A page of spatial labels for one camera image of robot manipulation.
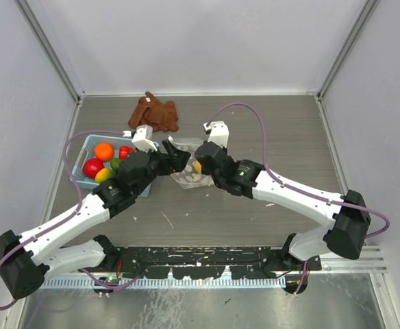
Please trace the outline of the yellow peach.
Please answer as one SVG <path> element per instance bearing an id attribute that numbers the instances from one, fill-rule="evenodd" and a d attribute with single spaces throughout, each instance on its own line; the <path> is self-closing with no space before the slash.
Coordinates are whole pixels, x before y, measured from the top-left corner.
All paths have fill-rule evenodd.
<path id="1" fill-rule="evenodd" d="M 193 163 L 193 167 L 194 167 L 194 169 L 195 169 L 195 171 L 196 171 L 197 173 L 201 173 L 201 172 L 202 172 L 201 164 L 200 164 L 198 161 L 195 161 L 195 162 Z"/>

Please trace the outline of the clear zip top bag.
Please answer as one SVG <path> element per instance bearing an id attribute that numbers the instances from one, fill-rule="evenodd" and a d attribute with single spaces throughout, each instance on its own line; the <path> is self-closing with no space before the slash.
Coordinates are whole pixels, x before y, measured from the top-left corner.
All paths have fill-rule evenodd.
<path id="1" fill-rule="evenodd" d="M 195 151 L 203 144 L 203 140 L 200 138 L 171 138 L 176 148 L 190 152 L 190 160 L 186 167 L 181 172 L 171 174 L 176 183 L 183 189 L 212 186 L 212 178 L 208 175 L 197 173 L 193 167 L 193 163 L 196 161 Z"/>

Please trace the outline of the orange tangerine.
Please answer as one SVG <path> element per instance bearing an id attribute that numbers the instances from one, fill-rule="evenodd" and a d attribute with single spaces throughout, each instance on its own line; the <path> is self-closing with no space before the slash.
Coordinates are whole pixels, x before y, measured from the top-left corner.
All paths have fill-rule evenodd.
<path id="1" fill-rule="evenodd" d="M 94 149 L 95 157 L 103 162 L 110 161 L 114 157 L 114 147 L 109 143 L 99 143 Z"/>

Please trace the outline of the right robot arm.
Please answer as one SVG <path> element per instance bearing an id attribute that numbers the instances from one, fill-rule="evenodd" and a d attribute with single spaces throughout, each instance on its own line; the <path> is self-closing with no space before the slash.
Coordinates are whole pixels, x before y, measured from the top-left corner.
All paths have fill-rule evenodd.
<path id="1" fill-rule="evenodd" d="M 281 250 L 282 264 L 290 270 L 314 256 L 334 253 L 360 257 L 371 218 L 362 195 L 346 195 L 311 188 L 286 178 L 273 179 L 273 171 L 251 160 L 235 161 L 224 147 L 205 142 L 195 151 L 202 171 L 217 188 L 234 196 L 272 202 L 304 215 L 320 226 L 306 233 L 292 233 Z"/>

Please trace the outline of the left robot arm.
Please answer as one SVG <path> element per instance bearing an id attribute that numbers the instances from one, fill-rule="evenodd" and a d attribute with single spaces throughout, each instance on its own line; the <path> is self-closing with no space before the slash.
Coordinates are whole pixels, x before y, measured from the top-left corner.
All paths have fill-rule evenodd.
<path id="1" fill-rule="evenodd" d="M 31 295 L 45 280 L 69 271 L 118 267 L 120 252 L 104 235 L 74 247 L 65 243 L 128 209 L 157 177 L 183 171 L 190 160 L 190 153 L 176 148 L 171 138 L 162 141 L 165 152 L 154 143 L 149 146 L 128 155 L 78 205 L 33 230 L 8 230 L 0 236 L 0 276 L 14 299 Z"/>

